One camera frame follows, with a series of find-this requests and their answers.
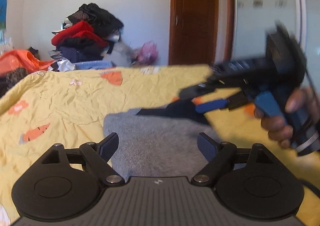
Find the gray cloth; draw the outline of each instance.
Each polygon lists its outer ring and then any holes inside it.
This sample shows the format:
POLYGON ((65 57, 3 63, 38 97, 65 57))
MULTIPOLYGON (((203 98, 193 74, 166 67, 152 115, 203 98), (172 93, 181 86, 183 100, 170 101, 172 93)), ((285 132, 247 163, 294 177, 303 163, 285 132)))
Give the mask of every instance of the gray cloth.
POLYGON ((104 119, 105 136, 112 132, 119 136, 119 148, 111 161, 126 181, 130 176, 191 179, 208 163, 198 150, 197 137, 204 132, 217 139, 210 126, 190 119, 136 115, 139 111, 109 114, 104 119))

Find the bed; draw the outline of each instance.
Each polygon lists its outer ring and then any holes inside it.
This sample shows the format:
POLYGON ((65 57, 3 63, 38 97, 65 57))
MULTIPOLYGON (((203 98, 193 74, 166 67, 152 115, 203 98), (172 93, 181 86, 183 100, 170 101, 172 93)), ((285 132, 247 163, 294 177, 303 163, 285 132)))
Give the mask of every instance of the bed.
MULTIPOLYGON (((115 68, 64 73, 40 71, 28 75, 0 100, 0 205, 13 222, 19 217, 11 200, 15 181, 52 144, 77 148, 87 141, 103 139, 103 119, 109 113, 136 107, 168 104, 186 86, 202 81, 207 66, 150 69, 115 68)), ((203 102, 228 96, 234 90, 219 90, 203 102)), ((298 178, 320 187, 320 155, 296 157, 268 140, 259 120, 244 109, 213 111, 207 115, 224 141, 250 148, 267 146, 298 178)), ((320 200, 308 189, 297 214, 306 225, 320 225, 320 200)))

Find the brown door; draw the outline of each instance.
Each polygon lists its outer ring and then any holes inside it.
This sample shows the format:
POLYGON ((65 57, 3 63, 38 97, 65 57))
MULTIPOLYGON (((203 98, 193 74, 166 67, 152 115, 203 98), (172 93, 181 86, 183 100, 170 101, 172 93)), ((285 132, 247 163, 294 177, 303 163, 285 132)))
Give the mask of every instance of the brown door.
POLYGON ((211 63, 217 25, 218 0, 172 0, 169 63, 211 63))

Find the pink plastic bag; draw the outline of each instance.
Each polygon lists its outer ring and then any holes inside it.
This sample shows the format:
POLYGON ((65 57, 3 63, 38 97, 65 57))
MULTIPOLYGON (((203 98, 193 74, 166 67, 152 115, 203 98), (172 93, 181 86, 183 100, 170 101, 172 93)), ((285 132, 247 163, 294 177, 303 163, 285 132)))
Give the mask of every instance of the pink plastic bag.
POLYGON ((158 59, 159 51, 153 41, 146 42, 140 49, 137 60, 141 65, 152 65, 158 59))

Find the human hand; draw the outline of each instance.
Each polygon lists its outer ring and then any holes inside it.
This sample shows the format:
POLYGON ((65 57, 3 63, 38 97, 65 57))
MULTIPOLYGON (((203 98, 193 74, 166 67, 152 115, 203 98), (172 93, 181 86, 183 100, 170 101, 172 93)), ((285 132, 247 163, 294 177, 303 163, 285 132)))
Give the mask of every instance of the human hand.
MULTIPOLYGON (((294 113, 304 105, 307 106, 314 123, 318 122, 320 118, 319 108, 310 87, 296 89, 289 97, 285 111, 287 113, 294 113)), ((293 128, 290 125, 285 125, 282 117, 265 117, 263 111, 258 108, 254 111, 254 115, 256 118, 261 119, 261 126, 268 131, 271 140, 277 141, 283 149, 290 147, 293 128)))

